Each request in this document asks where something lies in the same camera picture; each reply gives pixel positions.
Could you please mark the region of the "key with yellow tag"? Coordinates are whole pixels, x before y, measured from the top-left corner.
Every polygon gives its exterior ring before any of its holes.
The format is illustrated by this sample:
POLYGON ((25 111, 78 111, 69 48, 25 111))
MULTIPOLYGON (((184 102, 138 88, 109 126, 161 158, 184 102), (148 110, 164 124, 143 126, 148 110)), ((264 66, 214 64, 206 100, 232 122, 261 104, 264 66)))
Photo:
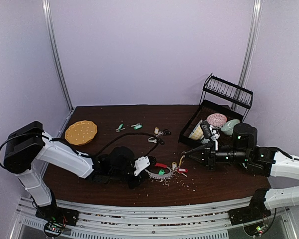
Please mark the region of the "key with yellow tag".
POLYGON ((181 156, 179 164, 178 164, 179 168, 182 166, 185 158, 186 158, 186 152, 182 152, 182 156, 181 156))

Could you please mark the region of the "metal keyring with red handle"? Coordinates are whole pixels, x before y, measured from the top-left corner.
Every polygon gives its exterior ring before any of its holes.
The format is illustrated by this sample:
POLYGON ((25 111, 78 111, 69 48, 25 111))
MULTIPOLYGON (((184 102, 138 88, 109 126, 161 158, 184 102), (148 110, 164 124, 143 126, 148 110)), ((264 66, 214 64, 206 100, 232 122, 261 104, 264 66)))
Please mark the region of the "metal keyring with red handle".
POLYGON ((145 172, 149 175, 151 179, 164 181, 173 177, 174 171, 165 164, 157 163, 155 167, 159 168, 158 173, 154 173, 145 169, 145 172))

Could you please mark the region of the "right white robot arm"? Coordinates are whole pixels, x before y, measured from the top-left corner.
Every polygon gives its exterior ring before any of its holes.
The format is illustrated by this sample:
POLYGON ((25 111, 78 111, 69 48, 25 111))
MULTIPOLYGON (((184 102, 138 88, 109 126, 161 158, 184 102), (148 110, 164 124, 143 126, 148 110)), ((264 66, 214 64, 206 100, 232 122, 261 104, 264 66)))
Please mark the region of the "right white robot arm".
MULTIPOLYGON (((299 157, 289 155, 277 147, 257 146, 257 129, 246 123, 233 127, 232 145, 219 148, 208 124, 201 123, 204 135, 210 141, 184 152, 184 158, 191 158, 209 169, 217 164, 242 164, 254 174, 265 177, 286 177, 299 180, 299 157)), ((248 206, 229 210, 232 225, 259 220, 270 216, 271 211, 280 207, 299 205, 299 186, 257 189, 248 206)))

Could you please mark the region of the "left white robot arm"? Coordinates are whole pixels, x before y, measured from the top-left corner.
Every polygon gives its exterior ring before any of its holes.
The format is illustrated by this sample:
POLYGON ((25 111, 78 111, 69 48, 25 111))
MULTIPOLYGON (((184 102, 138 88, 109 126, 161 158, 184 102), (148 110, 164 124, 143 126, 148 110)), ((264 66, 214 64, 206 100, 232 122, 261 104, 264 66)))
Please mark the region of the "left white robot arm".
POLYGON ((65 140, 52 138, 38 121, 10 134, 0 146, 0 154, 2 149, 5 149, 5 155, 0 159, 0 166, 14 174, 31 195, 36 216, 60 228, 75 226, 79 212, 57 205, 53 191, 36 172, 35 160, 55 165, 96 184, 122 181, 130 189, 148 179, 146 169, 157 163, 149 154, 136 158, 124 146, 115 147, 109 154, 79 152, 65 140))

